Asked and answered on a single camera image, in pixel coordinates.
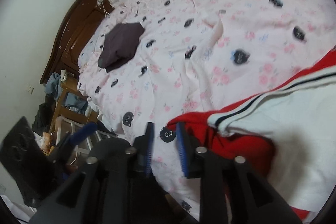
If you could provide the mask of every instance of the red and white garment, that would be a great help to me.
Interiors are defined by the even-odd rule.
[[[185,122],[203,145],[231,158],[245,153],[259,171],[262,165],[263,174],[273,155],[271,144],[258,136],[272,140],[276,153],[268,181],[303,219],[307,211],[322,208],[336,184],[335,90],[336,52],[332,50],[269,92],[221,110],[181,115],[169,126]],[[255,139],[246,141],[247,137]],[[240,144],[233,147],[232,140]]]

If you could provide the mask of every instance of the wooden chair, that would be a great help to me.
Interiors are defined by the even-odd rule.
[[[86,117],[85,115],[76,113],[74,111],[71,111],[67,109],[66,107],[62,106],[62,103],[65,99],[65,96],[67,92],[71,92],[84,100],[87,100],[87,97],[83,96],[78,90],[77,90],[77,84],[78,80],[68,75],[65,82],[61,82],[60,86],[63,88],[63,91],[58,99],[58,103],[56,105],[54,115],[52,117],[51,125],[49,133],[54,133],[55,131],[55,121],[58,116],[63,116],[69,120],[72,120],[77,123],[81,124],[87,124],[88,122],[97,122],[97,116],[98,113],[91,111],[90,115]]]

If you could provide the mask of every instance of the headboard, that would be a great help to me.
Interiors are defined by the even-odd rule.
[[[112,12],[108,0],[103,1],[107,12]],[[97,0],[76,0],[65,15],[55,38],[54,46],[43,72],[40,83],[46,83],[53,72],[60,73],[66,69],[79,76],[77,60],[100,22],[104,18],[104,10]]]

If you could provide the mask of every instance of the blue cloth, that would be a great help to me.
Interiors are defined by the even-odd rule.
[[[60,79],[61,76],[58,73],[54,72],[50,76],[47,84],[45,85],[45,93],[47,95],[54,96],[55,101],[58,101],[63,91],[63,89],[60,86],[61,84]],[[75,107],[76,108],[75,112],[79,114],[84,114],[88,106],[88,102],[68,92],[67,95],[65,96],[64,102],[62,102],[62,105],[65,106],[66,108]]]

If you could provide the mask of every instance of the red cloth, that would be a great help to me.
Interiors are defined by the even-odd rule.
[[[336,51],[331,50],[313,67],[300,71],[288,81],[273,90],[277,90],[287,85],[298,77],[308,75],[310,73],[334,65],[336,65]],[[266,177],[270,171],[272,159],[275,155],[275,147],[270,140],[266,140],[257,136],[246,136],[238,134],[224,138],[217,133],[216,129],[209,127],[207,124],[207,119],[210,115],[218,112],[228,112],[233,110],[254,96],[256,95],[252,95],[249,98],[228,105],[221,110],[212,110],[208,112],[190,112],[180,115],[168,122],[167,127],[169,129],[175,130],[176,123],[184,122],[187,132],[195,136],[200,141],[201,145],[211,149],[213,152],[224,158],[233,159],[238,155],[244,156],[257,171]],[[305,219],[309,213],[308,211],[299,210],[296,208],[293,208],[293,211],[301,219]]]

